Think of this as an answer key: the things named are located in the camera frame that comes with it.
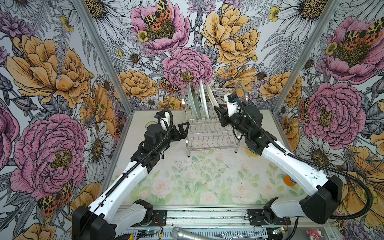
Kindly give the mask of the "orange soda can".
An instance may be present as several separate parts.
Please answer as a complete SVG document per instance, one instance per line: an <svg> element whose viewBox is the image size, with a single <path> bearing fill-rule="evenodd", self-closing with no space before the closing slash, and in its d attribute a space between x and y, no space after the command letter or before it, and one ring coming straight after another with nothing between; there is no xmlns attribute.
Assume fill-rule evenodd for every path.
<svg viewBox="0 0 384 240"><path fill-rule="evenodd" d="M294 179L292 179L289 175L285 175L283 180L284 180L284 183L289 187L294 187L297 184L297 182Z"/></svg>

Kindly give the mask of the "pink white small toy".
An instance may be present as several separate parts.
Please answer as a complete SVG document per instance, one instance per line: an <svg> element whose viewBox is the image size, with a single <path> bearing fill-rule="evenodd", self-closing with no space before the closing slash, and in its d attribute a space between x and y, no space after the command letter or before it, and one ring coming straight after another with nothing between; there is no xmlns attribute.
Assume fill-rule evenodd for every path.
<svg viewBox="0 0 384 240"><path fill-rule="evenodd" d="M310 240L320 240L325 236L325 234L320 230L308 230L306 233Z"/></svg>

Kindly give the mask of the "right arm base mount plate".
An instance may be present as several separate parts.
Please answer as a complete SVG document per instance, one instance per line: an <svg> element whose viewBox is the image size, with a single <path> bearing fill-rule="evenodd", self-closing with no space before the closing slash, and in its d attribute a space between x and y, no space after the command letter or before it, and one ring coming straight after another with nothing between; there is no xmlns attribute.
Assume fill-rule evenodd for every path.
<svg viewBox="0 0 384 240"><path fill-rule="evenodd" d="M248 209L243 216L245 221L248 221L251 226L263 225L284 225L289 226L292 224L290 218L278 218L270 210L264 209Z"/></svg>

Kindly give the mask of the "front aluminium rail base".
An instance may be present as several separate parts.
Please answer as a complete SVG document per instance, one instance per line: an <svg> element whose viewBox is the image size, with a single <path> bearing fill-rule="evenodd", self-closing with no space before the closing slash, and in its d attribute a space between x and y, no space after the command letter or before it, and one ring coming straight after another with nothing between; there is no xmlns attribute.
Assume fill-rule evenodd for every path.
<svg viewBox="0 0 384 240"><path fill-rule="evenodd" d="M119 211L128 210L131 206L122 206ZM306 218L290 218L292 224L251 226L243 219L248 209L262 209L259 206L155 206L152 210L167 210L167 222L164 227L129 227L114 240L173 240L173 228L180 227L191 233L202 235L213 240L219 232L252 231L264 227L268 233L267 240L309 240L306 231L320 230L325 236L320 240L340 240L342 237L332 222L323 225L310 222Z"/></svg>

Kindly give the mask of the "green glass tumbler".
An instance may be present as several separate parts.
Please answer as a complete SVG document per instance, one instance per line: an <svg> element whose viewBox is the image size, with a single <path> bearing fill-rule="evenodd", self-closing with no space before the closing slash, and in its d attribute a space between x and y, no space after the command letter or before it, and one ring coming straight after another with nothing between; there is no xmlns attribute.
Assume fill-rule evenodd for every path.
<svg viewBox="0 0 384 240"><path fill-rule="evenodd" d="M154 124L157 124L157 122L155 122L155 121L150 121L150 122L148 122L148 123L146 124L146 126L145 126L146 130L148 129L149 126L154 125Z"/></svg>

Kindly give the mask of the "right rear aluminium frame post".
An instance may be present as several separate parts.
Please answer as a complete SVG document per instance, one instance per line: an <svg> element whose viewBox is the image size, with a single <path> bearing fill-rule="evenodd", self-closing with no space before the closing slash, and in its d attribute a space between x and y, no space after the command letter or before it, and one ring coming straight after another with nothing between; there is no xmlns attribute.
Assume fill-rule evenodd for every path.
<svg viewBox="0 0 384 240"><path fill-rule="evenodd" d="M329 26L329 22L332 16L334 15L334 13L336 12L340 2L341 1L336 1L336 0L327 2L324 8L324 11L319 18L319 21L315 25L313 33L309 34L307 43L305 44L303 50L301 51L299 58L296 61L288 77L288 80L286 81L286 84L283 86L282 91L280 92L279 96L276 99L276 102L272 107L271 111L273 114L277 114L278 109L280 108L280 106L288 96L288 93L290 92L291 88L296 82L302 67L306 63L306 60L310 57L311 50L315 47L316 43L320 39L324 30Z"/></svg>

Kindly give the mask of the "left rear aluminium frame post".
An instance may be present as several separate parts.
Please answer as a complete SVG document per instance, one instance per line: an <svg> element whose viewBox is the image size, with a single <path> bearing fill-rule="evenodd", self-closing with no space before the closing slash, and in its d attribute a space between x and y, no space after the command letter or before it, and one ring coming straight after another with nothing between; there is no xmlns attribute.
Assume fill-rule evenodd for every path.
<svg viewBox="0 0 384 240"><path fill-rule="evenodd" d="M131 117L133 114L133 108L126 96L126 93L122 87L122 84L118 79L118 74L111 62L109 54L103 43L103 39L99 34L99 30L96 24L94 23L94 20L92 19L92 16L87 8L85 1L74 1L74 6L80 15L80 19L82 20L87 30L87 34L89 34L90 40L92 40L95 46L95 49L97 50L98 55L101 58L102 63L106 68L106 71L110 76L114 87L116 88L117 94L120 97L120 100L122 102L122 105L124 106L125 111L127 112L128 116Z"/></svg>

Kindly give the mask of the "teal rimmed plate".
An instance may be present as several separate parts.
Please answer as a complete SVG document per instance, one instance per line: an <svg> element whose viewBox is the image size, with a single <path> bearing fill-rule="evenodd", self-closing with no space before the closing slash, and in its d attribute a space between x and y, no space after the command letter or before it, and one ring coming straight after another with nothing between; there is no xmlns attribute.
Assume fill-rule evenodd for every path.
<svg viewBox="0 0 384 240"><path fill-rule="evenodd" d="M196 96L196 92L195 92L195 88L193 86L193 83L189 83L188 99L189 99L190 107L191 107L191 110L192 110L193 114L198 119L201 119L202 116L201 116L200 106L199 106L199 103L198 103L198 99L197 99L197 96Z"/></svg>

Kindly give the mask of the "white watermelon pattern plate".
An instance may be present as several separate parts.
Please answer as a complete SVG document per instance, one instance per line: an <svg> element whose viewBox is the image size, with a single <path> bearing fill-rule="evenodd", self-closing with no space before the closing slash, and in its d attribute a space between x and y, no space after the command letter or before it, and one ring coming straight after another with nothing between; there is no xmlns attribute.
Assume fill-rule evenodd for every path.
<svg viewBox="0 0 384 240"><path fill-rule="evenodd" d="M209 109L208 109L206 94L205 94L205 90L204 90L204 84L203 84L202 80L199 80L199 93L200 93L201 104L203 107L205 117L206 117L206 119L210 119L210 113L209 113Z"/></svg>

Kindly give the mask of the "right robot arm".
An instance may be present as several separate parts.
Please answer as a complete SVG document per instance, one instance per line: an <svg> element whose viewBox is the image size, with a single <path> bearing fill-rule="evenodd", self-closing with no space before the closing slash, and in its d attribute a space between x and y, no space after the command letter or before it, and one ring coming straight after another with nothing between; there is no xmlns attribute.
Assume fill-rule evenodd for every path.
<svg viewBox="0 0 384 240"><path fill-rule="evenodd" d="M224 106L215 107L214 110L222 127L233 127L244 136L251 151L274 163L305 191L304 197L274 197L268 201L264 205L266 222L273 223L284 217L304 217L317 224L324 224L331 218L342 197L343 182L337 176L329 177L323 171L292 157L291 152L276 137L260 126L263 116L251 106L246 107L248 114L229 114Z"/></svg>

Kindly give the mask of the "metal two-tier dish rack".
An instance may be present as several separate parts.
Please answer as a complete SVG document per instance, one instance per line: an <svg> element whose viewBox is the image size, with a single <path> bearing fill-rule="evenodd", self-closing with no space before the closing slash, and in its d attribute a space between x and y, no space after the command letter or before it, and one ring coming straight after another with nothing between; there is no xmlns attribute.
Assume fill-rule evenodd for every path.
<svg viewBox="0 0 384 240"><path fill-rule="evenodd" d="M201 111L201 119L198 119L192 112L188 99L188 87L182 89L182 103L184 120L190 123L188 137L186 139L187 156L190 157L192 152L206 150L225 150L232 149L238 152L240 146L240 135L230 130L230 127L222 128L218 116L213 109L209 109L209 96L206 94L210 119L206 119L201 104L199 86L195 89L196 96Z"/></svg>

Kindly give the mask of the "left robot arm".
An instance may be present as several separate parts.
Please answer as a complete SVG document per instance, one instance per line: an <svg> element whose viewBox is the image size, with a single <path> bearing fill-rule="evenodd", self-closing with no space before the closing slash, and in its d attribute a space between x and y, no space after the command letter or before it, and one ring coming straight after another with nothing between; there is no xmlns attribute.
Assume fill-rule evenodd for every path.
<svg viewBox="0 0 384 240"><path fill-rule="evenodd" d="M78 207L72 217L73 240L114 240L133 225L147 224L152 219L153 206L137 200L125 211L119 208L160 159L172 142L188 136L188 122L168 126L165 121L150 125L145 139L134 152L126 169L104 193L87 207Z"/></svg>

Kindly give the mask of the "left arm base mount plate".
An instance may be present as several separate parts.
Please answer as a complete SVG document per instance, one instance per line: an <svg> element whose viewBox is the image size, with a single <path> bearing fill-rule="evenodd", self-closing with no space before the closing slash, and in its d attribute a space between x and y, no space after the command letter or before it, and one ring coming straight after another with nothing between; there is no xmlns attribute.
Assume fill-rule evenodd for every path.
<svg viewBox="0 0 384 240"><path fill-rule="evenodd" d="M167 210L151 210L145 214L144 219L140 223L136 223L133 227L164 227L167 222Z"/></svg>

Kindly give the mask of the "aluminium frame post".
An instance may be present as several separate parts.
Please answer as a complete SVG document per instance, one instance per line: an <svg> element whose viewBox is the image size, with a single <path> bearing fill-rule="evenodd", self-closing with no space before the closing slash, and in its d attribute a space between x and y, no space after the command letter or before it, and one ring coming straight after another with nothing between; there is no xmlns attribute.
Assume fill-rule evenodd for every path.
<svg viewBox="0 0 384 240"><path fill-rule="evenodd" d="M109 54L103 43L103 39L99 34L99 30L96 24L94 23L94 20L92 19L92 16L87 8L85 1L74 1L74 6L80 15L80 19L82 20L87 30L87 34L89 34L90 40L92 40L95 46L95 49L97 50L98 55L101 58L102 63L106 68L106 71L110 76L114 87L116 88L117 94L120 97L120 100L122 102L122 105L124 106L125 111L127 112L128 116L131 117L133 114L133 108L126 96L126 93L122 87L122 84L118 79L118 74L111 62Z"/></svg>
<svg viewBox="0 0 384 240"><path fill-rule="evenodd" d="M332 16L334 15L334 13L336 12L340 2L341 1L336 1L336 0L327 2L324 8L324 11L319 18L319 21L315 25L313 33L309 34L307 43L305 44L303 50L301 51L299 58L296 61L288 77L288 80L286 81L286 84L283 86L282 91L280 92L279 96L276 99L276 102L272 107L271 111L273 114L277 114L278 109L280 108L280 106L288 96L288 93L290 92L291 88L296 82L302 67L306 63L306 60L310 57L311 50L315 47L316 43L320 39L324 30L329 26L329 22Z"/></svg>

